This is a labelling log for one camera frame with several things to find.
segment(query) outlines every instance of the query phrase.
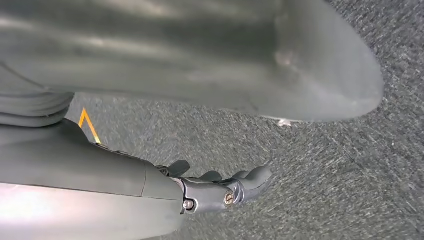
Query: metal screw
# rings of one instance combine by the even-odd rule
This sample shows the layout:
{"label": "metal screw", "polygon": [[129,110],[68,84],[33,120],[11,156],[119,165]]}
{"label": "metal screw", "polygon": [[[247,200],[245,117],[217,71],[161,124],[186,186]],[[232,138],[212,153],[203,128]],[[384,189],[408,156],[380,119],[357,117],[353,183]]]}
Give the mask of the metal screw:
{"label": "metal screw", "polygon": [[234,204],[234,193],[227,192],[224,197],[224,204],[227,208],[231,207]]}
{"label": "metal screw", "polygon": [[192,200],[184,200],[182,207],[186,210],[190,210],[195,206],[195,202]]}

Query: gray plastic casing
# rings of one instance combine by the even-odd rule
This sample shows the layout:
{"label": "gray plastic casing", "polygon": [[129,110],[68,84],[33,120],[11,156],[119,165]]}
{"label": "gray plastic casing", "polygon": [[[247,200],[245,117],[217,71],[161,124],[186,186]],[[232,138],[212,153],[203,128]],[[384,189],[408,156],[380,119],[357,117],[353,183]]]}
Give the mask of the gray plastic casing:
{"label": "gray plastic casing", "polygon": [[175,182],[91,144],[69,120],[0,126],[0,153],[0,239],[139,240],[183,223]]}

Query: screw head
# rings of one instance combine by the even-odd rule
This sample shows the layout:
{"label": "screw head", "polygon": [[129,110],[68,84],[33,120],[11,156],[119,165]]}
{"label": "screw head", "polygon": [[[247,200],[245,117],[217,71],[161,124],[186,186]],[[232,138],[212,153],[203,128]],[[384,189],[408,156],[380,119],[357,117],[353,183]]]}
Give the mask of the screw head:
{"label": "screw head", "polygon": [[182,203],[182,207],[185,210],[190,210],[195,206],[195,202],[192,200],[184,200],[184,202]]}
{"label": "screw head", "polygon": [[234,204],[234,193],[227,192],[224,197],[224,204],[227,208],[231,207]]}

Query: gray carpet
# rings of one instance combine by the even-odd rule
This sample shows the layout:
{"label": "gray carpet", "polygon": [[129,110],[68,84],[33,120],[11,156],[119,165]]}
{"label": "gray carpet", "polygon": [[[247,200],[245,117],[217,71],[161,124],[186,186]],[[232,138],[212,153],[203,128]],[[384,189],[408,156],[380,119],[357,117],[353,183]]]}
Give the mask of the gray carpet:
{"label": "gray carpet", "polygon": [[163,240],[424,239],[424,1],[331,0],[382,64],[385,98],[359,119],[279,127],[207,107],[79,94],[100,139],[192,175],[267,164],[267,195],[189,217]]}

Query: gray plastic panel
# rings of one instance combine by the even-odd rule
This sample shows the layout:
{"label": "gray plastic panel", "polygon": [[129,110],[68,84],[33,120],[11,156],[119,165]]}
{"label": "gray plastic panel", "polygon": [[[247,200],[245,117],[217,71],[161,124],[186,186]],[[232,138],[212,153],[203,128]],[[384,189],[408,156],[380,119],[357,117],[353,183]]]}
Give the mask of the gray plastic panel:
{"label": "gray plastic panel", "polygon": [[0,17],[0,61],[64,91],[299,121],[383,98],[373,53],[323,0],[0,0]]}
{"label": "gray plastic panel", "polygon": [[181,187],[173,180],[164,177],[153,164],[146,162],[146,180],[142,196],[144,198],[161,198],[180,200],[184,197]]}
{"label": "gray plastic panel", "polygon": [[0,153],[0,183],[128,196],[141,196],[145,185],[145,161],[91,144],[69,120],[44,128],[0,126]]}
{"label": "gray plastic panel", "polygon": [[0,183],[2,240],[141,240],[179,229],[181,200]]}

